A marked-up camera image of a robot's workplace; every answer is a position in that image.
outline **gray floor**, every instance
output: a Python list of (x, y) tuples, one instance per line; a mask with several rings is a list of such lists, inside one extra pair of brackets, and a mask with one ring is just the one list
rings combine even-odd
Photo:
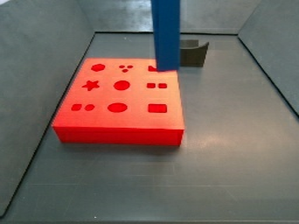
[[(182, 147), (43, 139), (3, 221), (299, 221), (299, 122), (235, 36), (182, 68)], [(87, 57), (153, 58), (150, 34), (99, 34)]]

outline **red shape sorter box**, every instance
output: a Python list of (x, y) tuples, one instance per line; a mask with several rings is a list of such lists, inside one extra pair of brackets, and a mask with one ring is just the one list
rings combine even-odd
[(158, 73), (154, 59), (86, 59), (52, 127), (64, 143), (179, 145), (177, 71)]

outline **circular hole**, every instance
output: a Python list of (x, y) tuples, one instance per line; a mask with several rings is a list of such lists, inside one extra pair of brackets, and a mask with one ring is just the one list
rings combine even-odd
[(95, 105), (94, 105), (94, 104), (89, 104), (89, 105), (86, 106), (86, 110), (87, 110), (87, 111), (91, 111), (94, 108), (95, 108)]
[(74, 104), (74, 105), (71, 106), (71, 110), (73, 110), (73, 111), (79, 111), (81, 108), (82, 108), (82, 104)]
[(91, 67), (91, 70), (95, 72), (103, 71), (106, 69), (106, 65), (103, 64), (97, 64)]
[(121, 80), (115, 84), (115, 89), (117, 90), (127, 90), (130, 88), (130, 82), (126, 80)]
[(114, 113), (121, 113), (127, 110), (127, 105), (122, 102), (117, 102), (109, 105), (107, 109)]

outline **hole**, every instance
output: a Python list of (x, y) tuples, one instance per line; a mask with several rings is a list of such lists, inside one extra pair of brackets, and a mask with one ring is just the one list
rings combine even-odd
[(87, 110), (87, 111), (91, 111), (94, 108), (95, 108), (95, 105), (94, 105), (94, 104), (89, 104), (89, 105), (86, 106), (86, 110)]
[(153, 66), (150, 66), (150, 67), (149, 67), (149, 72), (157, 72), (157, 68), (153, 67)]
[(166, 83), (159, 83), (159, 88), (167, 88), (167, 84)]
[(130, 82), (126, 80), (121, 80), (115, 83), (117, 90), (127, 90), (130, 88)]
[(103, 71), (106, 69), (106, 65), (103, 64), (97, 64), (91, 67), (91, 70), (95, 72)]
[(94, 88), (99, 88), (99, 81), (98, 80), (95, 80), (95, 81), (89, 80), (87, 84), (82, 87), (87, 88), (89, 91), (91, 91)]
[(71, 106), (71, 110), (73, 110), (73, 111), (79, 111), (81, 108), (82, 108), (82, 104), (74, 104), (74, 105)]
[(150, 113), (167, 113), (167, 105), (166, 104), (149, 104), (147, 110)]
[(127, 105), (122, 102), (117, 102), (109, 105), (107, 109), (114, 113), (121, 113), (127, 110)]
[(147, 83), (146, 85), (149, 88), (155, 88), (155, 84), (154, 83)]

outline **star-shaped hole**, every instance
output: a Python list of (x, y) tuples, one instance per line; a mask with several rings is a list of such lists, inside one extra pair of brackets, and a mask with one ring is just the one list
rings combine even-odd
[(87, 88), (89, 91), (91, 91), (94, 88), (99, 88), (99, 81), (98, 80), (95, 80), (95, 81), (89, 80), (87, 84), (82, 87)]

